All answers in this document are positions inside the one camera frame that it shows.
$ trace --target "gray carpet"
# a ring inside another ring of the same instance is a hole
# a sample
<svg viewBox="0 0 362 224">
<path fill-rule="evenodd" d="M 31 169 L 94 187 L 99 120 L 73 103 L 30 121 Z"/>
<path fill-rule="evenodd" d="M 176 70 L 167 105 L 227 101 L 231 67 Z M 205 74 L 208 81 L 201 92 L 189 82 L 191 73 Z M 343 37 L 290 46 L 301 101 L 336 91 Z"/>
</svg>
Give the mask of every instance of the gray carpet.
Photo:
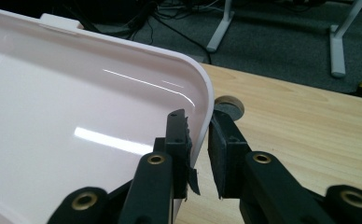
<svg viewBox="0 0 362 224">
<path fill-rule="evenodd" d="M 234 19 L 211 55 L 212 64 L 338 92 L 355 91 L 362 81 L 362 11 L 343 37 L 347 75 L 336 79 L 330 75 L 328 27 L 342 22 L 350 5 L 325 3 L 299 13 L 273 3 L 239 0 L 233 5 Z M 223 8 L 223 2 L 215 6 Z M 175 14 L 174 9 L 160 12 Z M 221 18 L 221 11 L 211 10 L 162 21 L 206 46 Z M 207 62 L 202 49 L 153 18 L 133 40 Z"/>
</svg>

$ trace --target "black cable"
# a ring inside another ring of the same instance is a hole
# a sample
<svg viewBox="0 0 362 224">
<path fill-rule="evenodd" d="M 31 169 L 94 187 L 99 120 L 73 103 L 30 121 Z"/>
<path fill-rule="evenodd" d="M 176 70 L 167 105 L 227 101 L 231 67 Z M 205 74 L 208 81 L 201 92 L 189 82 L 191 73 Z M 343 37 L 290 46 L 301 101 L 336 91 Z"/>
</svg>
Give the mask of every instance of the black cable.
<svg viewBox="0 0 362 224">
<path fill-rule="evenodd" d="M 137 34 L 138 34 L 139 31 L 140 31 L 140 30 L 138 30 L 138 31 L 136 31 L 136 32 L 134 32 L 134 33 L 132 34 L 132 41 L 134 41 L 134 39 L 135 39 L 135 37 L 137 36 Z"/>
<path fill-rule="evenodd" d="M 165 7 L 163 10 L 176 9 L 176 12 L 175 12 L 174 15 L 169 15 L 169 14 L 166 14 L 166 13 L 162 13 L 162 12 L 159 12 L 158 10 L 157 10 L 157 14 L 163 20 L 182 20 L 182 19 L 184 19 L 186 17 L 189 17 L 191 15 L 194 15 L 196 13 L 207 13 L 207 12 L 212 12 L 212 11 L 216 10 L 215 8 L 214 9 L 212 9 L 212 8 L 206 9 L 207 5 L 205 5 L 205 4 L 211 3 L 211 5 L 212 5 L 214 2 L 216 2 L 216 1 L 202 0 L 199 3 L 196 3 L 196 4 L 192 5 L 192 7 L 186 7 L 185 5 L 168 6 L 169 8 Z"/>
<path fill-rule="evenodd" d="M 101 32 L 82 14 L 75 12 L 71 7 L 62 5 L 62 7 L 67 10 L 71 15 L 73 15 L 77 20 L 83 25 L 85 30 L 92 31 L 94 33 L 100 34 Z"/>
<path fill-rule="evenodd" d="M 137 31 L 137 29 L 127 29 L 123 31 L 117 31 L 117 32 L 108 32 L 108 33 L 102 33 L 103 35 L 111 35 L 114 37 L 123 37 L 127 36 L 126 38 L 130 38 L 130 36 Z"/>
<path fill-rule="evenodd" d="M 258 2 L 258 3 L 261 3 L 261 4 L 273 4 L 273 5 L 277 6 L 277 7 L 282 7 L 284 9 L 286 9 L 288 11 L 291 11 L 291 12 L 294 12 L 294 13 L 305 12 L 305 11 L 310 10 L 313 7 L 313 5 L 310 4 L 309 2 L 304 3 L 304 4 L 300 4 L 300 5 L 295 5 L 295 4 L 291 5 L 291 3 L 285 2 L 284 0 L 259 0 L 259 1 L 249 0 L 247 2 L 247 4 L 245 4 L 244 6 L 240 6 L 240 7 L 248 6 L 253 2 Z"/>
<path fill-rule="evenodd" d="M 169 28 L 170 30 L 172 30 L 172 31 L 176 32 L 177 34 L 181 35 L 182 37 L 184 37 L 184 38 L 185 38 L 186 40 L 188 40 L 189 42 L 191 42 L 191 43 L 195 44 L 196 46 L 198 46 L 199 48 L 201 48 L 201 49 L 204 51 L 204 53 L 206 54 L 206 56 L 207 56 L 207 61 L 208 61 L 208 63 L 209 63 L 209 64 L 212 64 L 210 52 L 209 52 L 203 45 L 201 45 L 200 43 L 198 43 L 198 42 L 194 41 L 193 39 L 187 37 L 186 35 L 182 34 L 181 32 L 175 30 L 175 28 L 173 28 L 173 27 L 171 27 L 170 25 L 168 25 L 167 23 L 163 22 L 163 21 L 158 17 L 158 15 L 154 14 L 152 17 L 153 17 L 156 21 L 158 21 L 159 23 L 161 23 L 162 25 L 166 26 L 166 27 Z"/>
<path fill-rule="evenodd" d="M 334 2 L 334 3 L 345 4 L 345 5 L 352 5 L 354 1 L 347 1 L 347 0 L 327 0 L 327 2 Z"/>
<path fill-rule="evenodd" d="M 148 17 L 154 13 L 156 8 L 158 7 L 158 3 L 155 1 L 149 1 L 144 5 L 144 7 L 140 10 L 138 15 L 134 17 L 134 19 L 129 22 L 128 26 L 132 28 L 140 29 L 148 20 Z"/>
<path fill-rule="evenodd" d="M 174 3 L 173 1 L 172 1 L 172 3 L 163 1 L 162 3 L 160 3 L 160 5 L 163 7 L 182 7 L 182 6 L 184 6 L 184 3 L 181 3 L 180 1 L 177 1 L 177 3 Z"/>
<path fill-rule="evenodd" d="M 149 23 L 149 20 L 147 20 L 146 23 L 148 23 L 148 26 L 151 29 L 151 42 L 149 42 L 148 45 L 152 45 L 154 43 L 154 28 L 152 28 L 151 23 Z"/>
</svg>

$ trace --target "wire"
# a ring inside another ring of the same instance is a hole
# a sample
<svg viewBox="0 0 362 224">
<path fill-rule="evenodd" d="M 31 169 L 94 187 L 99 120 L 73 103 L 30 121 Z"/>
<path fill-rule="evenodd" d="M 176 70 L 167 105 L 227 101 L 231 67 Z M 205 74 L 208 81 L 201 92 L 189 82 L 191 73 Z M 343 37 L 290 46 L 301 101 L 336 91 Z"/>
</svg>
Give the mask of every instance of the wire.
<svg viewBox="0 0 362 224">
<path fill-rule="evenodd" d="M 169 3 L 168 1 L 163 1 L 162 3 L 160 3 L 160 5 L 166 7 L 181 7 L 184 6 L 184 3 L 182 3 L 181 1 L 177 1 L 177 3 L 174 3 L 174 1 L 172 1 L 171 3 Z"/>
<path fill-rule="evenodd" d="M 84 26 L 84 28 L 86 30 L 92 31 L 94 33 L 98 33 L 98 34 L 103 34 L 103 35 L 111 35 L 114 37 L 124 37 L 126 39 L 130 39 L 133 35 L 135 35 L 135 33 L 137 31 L 139 31 L 142 28 L 142 25 L 139 25 L 139 22 L 141 22 L 141 20 L 143 20 L 144 18 L 140 18 L 140 14 L 134 16 L 131 20 L 129 20 L 127 23 L 123 24 L 122 26 L 120 26 L 119 28 L 126 28 L 120 31 L 116 31 L 116 32 L 102 32 L 100 31 L 89 19 L 88 17 L 86 17 L 86 15 L 84 14 L 83 10 L 80 8 L 79 4 L 77 3 L 76 0 L 73 1 L 77 11 L 74 11 L 71 7 L 67 6 L 67 5 L 63 5 L 63 8 L 65 8 L 69 13 L 71 13 L 75 18 L 77 18 L 77 20 L 79 20 L 82 25 Z M 158 5 L 155 1 L 150 1 L 148 3 L 146 3 L 146 7 L 148 7 L 149 5 Z"/>
<path fill-rule="evenodd" d="M 149 26 L 149 29 L 150 29 L 150 37 L 151 37 L 151 40 L 149 43 L 147 43 L 148 45 L 152 45 L 154 43 L 154 38 L 153 38 L 153 35 L 154 35 L 154 29 L 152 28 L 151 26 L 151 23 L 149 22 L 149 19 L 146 21 L 146 24 L 148 24 Z M 134 41 L 135 37 L 137 36 L 138 32 L 140 30 L 134 32 L 134 34 L 132 35 L 132 41 Z"/>
<path fill-rule="evenodd" d="M 294 12 L 294 13 L 301 13 L 301 12 L 305 12 L 310 10 L 313 5 L 310 3 L 304 3 L 304 4 L 300 4 L 300 5 L 295 5 L 292 4 L 290 2 L 287 2 L 286 0 L 259 0 L 259 1 L 255 1 L 255 0 L 249 0 L 247 1 L 246 4 L 240 5 L 240 6 L 236 6 L 236 7 L 245 7 L 250 5 L 253 2 L 258 2 L 260 4 L 273 4 L 277 7 L 282 7 L 288 11 Z"/>
<path fill-rule="evenodd" d="M 215 0 L 208 5 L 201 6 L 200 4 L 196 4 L 193 7 L 186 7 L 185 5 L 175 5 L 175 6 L 170 6 L 170 7 L 158 7 L 157 13 L 159 14 L 160 18 L 163 20 L 181 20 L 188 16 L 193 15 L 194 13 L 211 12 L 214 10 L 224 11 L 224 9 L 222 9 L 222 8 L 213 7 L 213 5 L 215 5 L 218 2 L 219 2 L 219 0 Z M 160 10 L 174 10 L 174 9 L 176 10 L 174 15 L 169 15 L 169 14 L 160 12 Z"/>
<path fill-rule="evenodd" d="M 212 64 L 212 61 L 211 61 L 211 55 L 210 55 L 210 52 L 208 52 L 208 50 L 203 46 L 201 45 L 200 43 L 196 42 L 195 40 L 187 37 L 186 35 L 182 34 L 181 32 L 175 30 L 175 28 L 173 28 L 172 26 L 168 25 L 167 23 L 163 22 L 156 14 L 154 14 L 152 16 L 156 21 L 158 21 L 159 23 L 161 23 L 162 25 L 166 26 L 167 28 L 169 28 L 170 30 L 174 31 L 175 33 L 181 35 L 182 37 L 184 37 L 186 40 L 188 40 L 189 42 L 195 44 L 196 46 L 198 46 L 199 48 L 201 48 L 204 53 L 206 54 L 207 56 L 207 61 L 209 64 Z"/>
</svg>

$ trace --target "black mechanical linkage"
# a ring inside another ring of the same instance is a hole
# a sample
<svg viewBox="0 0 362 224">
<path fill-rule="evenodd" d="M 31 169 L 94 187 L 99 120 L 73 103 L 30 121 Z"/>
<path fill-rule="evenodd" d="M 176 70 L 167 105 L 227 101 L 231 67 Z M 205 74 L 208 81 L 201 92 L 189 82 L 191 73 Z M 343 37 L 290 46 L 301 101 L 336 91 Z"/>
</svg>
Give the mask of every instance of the black mechanical linkage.
<svg viewBox="0 0 362 224">
<path fill-rule="evenodd" d="M 227 113 L 214 111 L 208 144 L 218 195 L 240 199 L 245 223 L 362 224 L 361 189 L 305 189 L 272 154 L 252 151 Z"/>
<path fill-rule="evenodd" d="M 190 168 L 188 122 L 184 109 L 167 118 L 166 136 L 141 158 L 133 180 L 107 194 L 87 187 L 69 194 L 49 224 L 173 223 L 173 199 L 187 197 L 187 182 L 199 192 Z"/>
</svg>

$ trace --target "white plastic tray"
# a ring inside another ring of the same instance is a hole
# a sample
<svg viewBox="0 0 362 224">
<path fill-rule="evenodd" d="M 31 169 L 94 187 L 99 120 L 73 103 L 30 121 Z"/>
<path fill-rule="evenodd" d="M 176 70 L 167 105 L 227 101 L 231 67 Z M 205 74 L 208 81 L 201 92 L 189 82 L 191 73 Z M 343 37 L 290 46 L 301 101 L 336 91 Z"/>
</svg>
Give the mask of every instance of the white plastic tray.
<svg viewBox="0 0 362 224">
<path fill-rule="evenodd" d="M 46 223 L 70 192 L 126 183 L 179 108 L 194 164 L 213 102 L 185 55 L 0 10 L 0 223 Z"/>
</svg>

